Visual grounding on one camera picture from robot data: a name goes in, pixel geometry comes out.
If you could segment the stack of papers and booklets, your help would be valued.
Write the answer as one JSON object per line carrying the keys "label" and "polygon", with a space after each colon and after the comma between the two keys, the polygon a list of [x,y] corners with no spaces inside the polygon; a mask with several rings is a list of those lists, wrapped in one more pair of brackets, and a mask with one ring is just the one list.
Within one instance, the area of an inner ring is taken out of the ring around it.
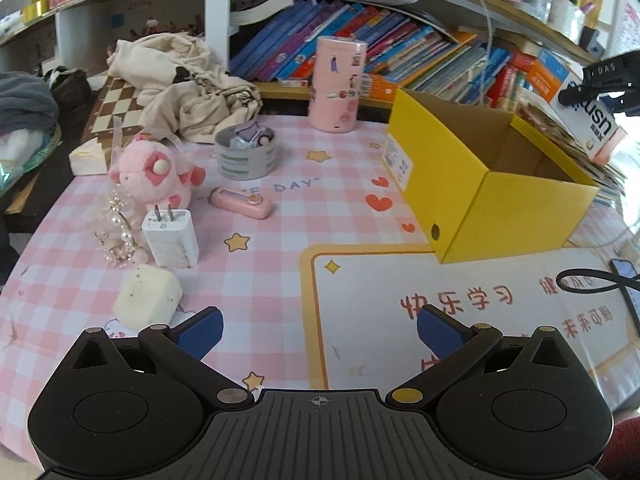
{"label": "stack of papers and booklets", "polygon": [[554,119],[532,104],[520,104],[516,114],[535,127],[570,156],[599,185],[600,202],[614,202],[625,195],[626,176],[611,165],[592,162],[577,141]]}

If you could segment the brown checkered chess board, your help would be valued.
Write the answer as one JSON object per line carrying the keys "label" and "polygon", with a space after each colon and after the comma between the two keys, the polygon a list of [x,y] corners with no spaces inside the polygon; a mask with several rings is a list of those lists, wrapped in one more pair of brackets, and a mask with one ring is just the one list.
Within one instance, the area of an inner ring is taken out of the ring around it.
{"label": "brown checkered chess board", "polygon": [[80,145],[96,139],[102,144],[106,162],[110,161],[113,141],[113,119],[119,118],[122,126],[120,145],[126,145],[142,131],[140,115],[142,107],[138,104],[139,91],[123,79],[108,76],[107,73],[94,76],[90,82],[102,82],[96,102],[85,124]]}

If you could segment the yellow cardboard box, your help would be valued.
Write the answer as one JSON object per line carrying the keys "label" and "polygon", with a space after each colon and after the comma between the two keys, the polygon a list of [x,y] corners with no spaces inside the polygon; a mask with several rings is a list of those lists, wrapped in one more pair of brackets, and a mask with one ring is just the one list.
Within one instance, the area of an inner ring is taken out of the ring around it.
{"label": "yellow cardboard box", "polygon": [[599,188],[513,113],[395,96],[383,162],[441,263],[563,247]]}

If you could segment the orange blue toothpaste box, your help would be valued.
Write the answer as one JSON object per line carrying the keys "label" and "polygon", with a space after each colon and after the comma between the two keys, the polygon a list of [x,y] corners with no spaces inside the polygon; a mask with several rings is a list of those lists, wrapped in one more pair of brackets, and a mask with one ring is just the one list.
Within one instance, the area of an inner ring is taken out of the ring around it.
{"label": "orange blue toothpaste box", "polygon": [[598,98],[580,96],[582,81],[552,52],[542,49],[527,81],[558,115],[568,133],[598,165],[606,165],[626,136],[613,113]]}

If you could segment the pearl flower hair accessory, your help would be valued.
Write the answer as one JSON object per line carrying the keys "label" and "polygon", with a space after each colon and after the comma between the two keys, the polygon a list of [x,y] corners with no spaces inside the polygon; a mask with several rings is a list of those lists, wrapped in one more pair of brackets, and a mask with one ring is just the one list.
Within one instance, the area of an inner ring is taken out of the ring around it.
{"label": "pearl flower hair accessory", "polygon": [[111,190],[101,198],[92,235],[111,266],[149,262],[142,220],[142,209],[126,193]]}

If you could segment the beige crumpled cloth bag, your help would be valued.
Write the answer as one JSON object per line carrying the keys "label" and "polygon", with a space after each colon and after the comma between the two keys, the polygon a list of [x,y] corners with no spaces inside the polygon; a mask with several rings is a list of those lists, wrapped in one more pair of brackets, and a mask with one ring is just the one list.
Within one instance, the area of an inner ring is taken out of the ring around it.
{"label": "beige crumpled cloth bag", "polygon": [[107,65],[139,91],[139,125],[160,139],[173,133],[213,144],[219,131],[251,122],[262,108],[254,84],[229,75],[203,40],[186,34],[119,40]]}

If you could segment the white power adapter plug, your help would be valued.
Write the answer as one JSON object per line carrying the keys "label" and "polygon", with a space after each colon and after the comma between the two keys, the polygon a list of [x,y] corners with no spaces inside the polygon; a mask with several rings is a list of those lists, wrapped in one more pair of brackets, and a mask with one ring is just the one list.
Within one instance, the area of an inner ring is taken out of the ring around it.
{"label": "white power adapter plug", "polygon": [[155,207],[145,215],[142,232],[160,268],[191,269],[198,264],[200,246],[189,209]]}

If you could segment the white stone-like block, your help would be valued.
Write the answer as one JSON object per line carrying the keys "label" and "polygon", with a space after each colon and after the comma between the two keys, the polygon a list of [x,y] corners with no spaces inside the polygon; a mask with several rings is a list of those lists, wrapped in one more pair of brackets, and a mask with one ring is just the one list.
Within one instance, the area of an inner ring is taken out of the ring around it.
{"label": "white stone-like block", "polygon": [[169,324],[181,298],[182,287],[175,274],[142,264],[129,274],[112,311],[128,330],[140,332],[153,324]]}

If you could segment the row of colourful books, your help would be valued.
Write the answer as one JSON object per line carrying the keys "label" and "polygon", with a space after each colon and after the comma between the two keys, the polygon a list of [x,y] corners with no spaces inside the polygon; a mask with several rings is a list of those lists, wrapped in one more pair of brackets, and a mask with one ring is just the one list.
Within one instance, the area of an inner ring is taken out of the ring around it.
{"label": "row of colourful books", "polygon": [[535,62],[516,47],[452,34],[425,13],[341,0],[269,1],[261,8],[267,14],[250,25],[253,37],[230,60],[232,74],[252,81],[306,86],[318,40],[352,38],[367,44],[363,73],[398,89],[512,110]]}

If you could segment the orange white small box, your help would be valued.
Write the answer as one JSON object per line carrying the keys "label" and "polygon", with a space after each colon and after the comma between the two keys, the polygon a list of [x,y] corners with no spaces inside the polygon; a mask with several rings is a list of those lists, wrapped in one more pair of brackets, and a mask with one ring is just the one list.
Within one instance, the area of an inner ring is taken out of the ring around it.
{"label": "orange white small box", "polygon": [[398,90],[398,84],[388,81],[381,75],[362,75],[360,96],[366,99],[393,102]]}

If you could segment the pink cylindrical canister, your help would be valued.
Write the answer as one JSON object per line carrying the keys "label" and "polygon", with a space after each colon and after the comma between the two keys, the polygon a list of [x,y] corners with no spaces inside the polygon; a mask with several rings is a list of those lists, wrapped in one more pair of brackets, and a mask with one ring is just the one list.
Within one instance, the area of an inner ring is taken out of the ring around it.
{"label": "pink cylindrical canister", "polygon": [[355,128],[367,44],[343,37],[321,37],[312,73],[309,123],[328,133]]}

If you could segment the pink plush pig toy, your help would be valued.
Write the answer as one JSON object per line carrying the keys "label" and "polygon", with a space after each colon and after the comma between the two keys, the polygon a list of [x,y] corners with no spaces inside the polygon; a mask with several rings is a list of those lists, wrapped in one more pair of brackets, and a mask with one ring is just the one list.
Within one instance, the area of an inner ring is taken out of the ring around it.
{"label": "pink plush pig toy", "polygon": [[186,209],[206,171],[186,155],[138,134],[116,148],[108,176],[146,210]]}

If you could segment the white wooden bookshelf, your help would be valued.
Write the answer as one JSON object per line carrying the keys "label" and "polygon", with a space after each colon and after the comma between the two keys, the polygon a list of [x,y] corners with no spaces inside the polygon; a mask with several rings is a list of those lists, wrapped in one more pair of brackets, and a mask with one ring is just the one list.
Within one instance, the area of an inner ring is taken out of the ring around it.
{"label": "white wooden bookshelf", "polygon": [[[144,18],[162,23],[193,22],[200,16],[204,38],[217,61],[227,65],[230,40],[247,32],[236,19],[241,6],[262,0],[73,0],[21,25],[1,40],[2,70],[30,72],[41,62],[57,58],[67,67],[91,75],[106,69],[106,48]],[[580,66],[596,57],[567,36],[518,10],[506,0],[419,0],[407,4],[411,12],[424,11],[452,32],[478,32],[495,39],[512,35],[534,50],[546,48]]]}

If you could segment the grey tape roll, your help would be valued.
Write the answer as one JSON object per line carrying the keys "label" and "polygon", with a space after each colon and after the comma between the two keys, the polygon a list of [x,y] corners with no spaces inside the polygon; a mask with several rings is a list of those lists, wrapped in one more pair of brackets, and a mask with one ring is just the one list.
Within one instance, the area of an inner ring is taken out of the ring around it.
{"label": "grey tape roll", "polygon": [[232,150],[230,140],[234,129],[257,122],[261,126],[268,127],[258,122],[257,119],[245,124],[236,125],[219,131],[215,136],[216,161],[220,174],[227,179],[235,181],[257,180],[271,174],[277,166],[278,139],[274,132],[274,138],[270,144],[250,150]]}

